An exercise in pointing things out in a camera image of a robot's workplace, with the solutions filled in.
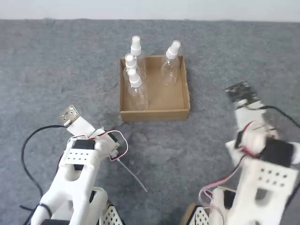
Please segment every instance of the red and white wire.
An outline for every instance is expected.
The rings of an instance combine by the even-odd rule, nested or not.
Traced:
[[[90,138],[89,140],[94,140],[97,137],[101,137],[103,135],[107,135],[107,134],[112,133],[112,132],[119,133],[122,136],[122,138],[124,139],[125,143],[126,143],[126,150],[123,153],[117,155],[116,157],[109,156],[109,159],[111,161],[115,161],[115,160],[121,158],[122,156],[124,156],[128,152],[128,148],[129,148],[128,142],[127,142],[126,138],[124,137],[124,135],[122,134],[122,132],[120,132],[119,130],[108,130],[108,131],[105,131],[104,133],[101,133],[101,134],[97,135],[96,137]]]
[[[232,173],[229,174],[227,177],[225,177],[223,179],[220,179],[220,180],[217,180],[217,181],[215,181],[211,184],[205,185],[204,187],[201,188],[201,190],[199,192],[199,195],[198,195],[198,199],[199,199],[199,202],[201,203],[202,206],[209,206],[210,205],[202,199],[202,192],[208,191],[210,188],[214,188],[216,186],[219,186],[219,185],[224,184],[225,182],[227,182],[238,171],[238,169],[239,169],[240,165],[242,164],[242,161],[244,160],[245,156],[246,155],[244,155],[241,158],[241,161],[239,162],[238,166],[236,166],[235,169],[232,171]]]

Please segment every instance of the black cable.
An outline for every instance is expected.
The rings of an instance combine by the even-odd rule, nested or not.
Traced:
[[[23,223],[23,225],[30,224],[29,221],[31,220],[31,218],[32,218],[34,212],[36,211],[37,207],[38,207],[38,205],[33,209],[33,211],[31,211],[31,213],[29,214],[29,216],[27,217],[27,219],[25,220],[25,222]]]
[[[281,109],[277,108],[276,106],[264,105],[264,106],[259,107],[259,108],[250,108],[250,107],[246,106],[246,108],[249,109],[249,110],[275,109],[277,112],[279,112],[281,115],[288,118],[296,127],[298,127],[300,129],[300,124],[299,123],[297,123],[291,116],[289,116],[288,114],[283,112]]]
[[[29,208],[29,207],[26,207],[26,206],[23,206],[23,205],[19,205],[19,207],[22,209],[22,210],[27,210],[27,211],[33,211],[34,209],[32,208]]]
[[[65,128],[65,126],[63,126],[63,125],[49,125],[49,126],[41,127],[39,129],[35,130],[31,135],[29,135],[28,138],[26,138],[26,140],[23,143],[22,149],[21,149],[21,164],[22,164],[22,167],[23,167],[25,173],[27,174],[27,176],[30,178],[30,180],[38,188],[40,197],[43,197],[43,195],[44,195],[43,189],[41,188],[40,184],[33,178],[33,176],[31,175],[31,173],[28,171],[27,166],[26,166],[25,161],[24,161],[24,153],[25,153],[25,147],[26,147],[27,142],[29,141],[29,139],[33,135],[35,135],[37,132],[39,132],[41,130],[46,130],[48,128]],[[33,216],[33,214],[34,214],[34,212],[35,212],[35,210],[36,210],[37,207],[38,207],[38,205],[34,209],[30,209],[28,207],[20,205],[20,208],[22,208],[24,210],[30,210],[31,211],[31,213],[29,214],[29,216],[27,217],[27,219],[26,219],[26,221],[25,221],[25,223],[23,225],[27,225],[29,223],[29,221],[31,220],[31,217]]]
[[[291,116],[289,116],[288,114],[286,114],[285,112],[283,112],[281,109],[277,108],[276,106],[265,105],[265,106],[262,106],[262,107],[259,107],[259,108],[249,108],[248,106],[246,106],[246,108],[249,109],[249,110],[275,109],[277,112],[279,112],[280,114],[282,114],[283,116],[285,116],[286,118],[288,118],[296,127],[298,127],[300,129],[300,124],[299,123],[297,123]],[[300,188],[300,181],[295,186],[295,188],[292,191],[291,195],[287,199],[286,204],[285,204],[285,211],[286,211],[287,207],[291,204],[291,202],[294,199],[294,197],[297,194],[297,192],[299,191],[299,188]]]
[[[33,176],[31,175],[31,173],[28,171],[27,169],[27,166],[25,164],[25,161],[24,161],[24,152],[25,152],[25,147],[27,145],[27,142],[29,141],[29,139],[35,135],[37,132],[41,131],[41,130],[45,130],[45,129],[48,129],[48,128],[65,128],[65,126],[63,125],[49,125],[49,126],[45,126],[45,127],[41,127],[39,129],[37,129],[36,131],[34,131],[31,135],[29,135],[29,137],[24,141],[24,144],[22,146],[22,149],[21,149],[21,163],[22,163],[22,167],[25,171],[25,173],[27,174],[27,176],[30,178],[30,180],[34,183],[34,185],[38,188],[38,191],[39,191],[39,195],[40,197],[43,196],[43,189],[41,188],[40,184],[33,178]]]

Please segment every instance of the gray carpet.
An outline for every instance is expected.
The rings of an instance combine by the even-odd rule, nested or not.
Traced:
[[[139,34],[148,54],[182,42],[191,94],[186,121],[122,123],[119,58]],[[35,129],[59,124],[74,104],[94,127],[117,128],[129,140],[123,162],[149,189],[145,193],[118,162],[105,160],[96,185],[107,190],[124,221],[175,225],[204,184],[233,168],[225,143],[235,117],[223,89],[248,80],[264,103],[300,121],[300,24],[193,21],[0,21],[0,223],[24,222],[38,191],[21,168],[20,150]],[[283,137],[300,142],[293,124],[270,113]],[[70,134],[40,132],[25,160],[46,191]],[[237,178],[228,182],[234,187]],[[298,225],[300,193],[282,224]]]

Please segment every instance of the white wall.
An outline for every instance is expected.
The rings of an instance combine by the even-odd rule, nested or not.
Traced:
[[[300,0],[0,0],[0,18],[300,22]]]

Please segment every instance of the wire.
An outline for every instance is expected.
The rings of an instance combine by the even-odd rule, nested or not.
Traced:
[[[223,184],[223,183],[225,183],[226,181],[228,181],[228,180],[229,180],[229,179],[237,172],[239,166],[241,165],[242,161],[244,160],[244,158],[245,158],[246,156],[248,156],[248,155],[243,155],[243,156],[240,158],[239,163],[236,165],[236,167],[233,169],[233,171],[232,171],[228,176],[226,176],[226,177],[224,177],[224,178],[221,178],[221,179],[219,179],[219,180],[217,180],[217,181],[215,181],[215,182],[213,182],[213,183],[211,183],[211,184],[205,185],[204,187],[201,188],[201,190],[200,190],[200,192],[199,192],[199,195],[198,195],[198,199],[199,199],[199,202],[201,203],[201,205],[203,205],[203,206],[209,206],[206,202],[203,201],[203,199],[202,199],[202,192],[203,192],[203,191],[206,191],[206,190],[208,190],[208,189],[210,189],[210,188],[213,188],[213,187],[215,187],[215,186],[218,186],[218,185],[220,185],[220,184]]]
[[[143,185],[143,183],[138,179],[138,177],[127,167],[124,163],[121,162],[120,159],[117,159],[119,163],[137,180],[137,182],[142,186],[145,192],[148,192],[146,187]]]
[[[116,157],[112,157],[111,155],[109,156],[109,159],[111,161],[115,161],[115,160],[121,158],[122,156],[124,156],[128,152],[128,148],[129,148],[128,142],[127,142],[126,138],[124,137],[124,135],[122,134],[122,132],[120,132],[119,130],[108,130],[108,131],[105,131],[102,134],[97,135],[96,137],[101,137],[103,135],[106,135],[106,134],[109,134],[109,133],[112,133],[112,132],[119,133],[122,136],[122,138],[124,139],[125,143],[126,143],[126,150],[123,153],[117,155]]]
[[[31,173],[28,171],[27,169],[27,166],[25,164],[25,161],[24,161],[24,153],[25,153],[25,147],[27,145],[27,142],[29,141],[29,139],[35,135],[37,132],[41,131],[41,130],[46,130],[46,129],[49,129],[49,128],[65,128],[65,126],[63,125],[50,125],[50,126],[45,126],[45,127],[41,127],[37,130],[35,130],[31,135],[29,135],[29,137],[24,141],[24,144],[22,146],[22,149],[21,149],[21,163],[22,163],[22,167],[25,171],[25,173],[27,174],[27,176],[29,177],[29,179],[34,183],[34,185],[38,188],[38,191],[39,191],[39,195],[40,197],[43,196],[43,189],[41,188],[40,184],[33,178],[33,176],[31,175]]]
[[[25,222],[23,223],[23,225],[30,225],[29,221],[31,220],[34,212],[36,211],[38,205],[36,205],[36,207],[31,211],[31,213],[29,214],[29,216],[27,217],[27,219],[25,220]]]
[[[249,110],[274,109],[277,112],[279,112],[281,115],[283,115],[287,119],[289,119],[296,127],[298,127],[300,129],[300,124],[299,123],[297,123],[291,116],[289,116],[288,114],[286,114],[285,112],[283,112],[281,109],[279,109],[276,106],[273,106],[273,105],[264,105],[264,106],[261,106],[259,108],[250,108],[249,106],[246,106],[246,108],[249,109]]]

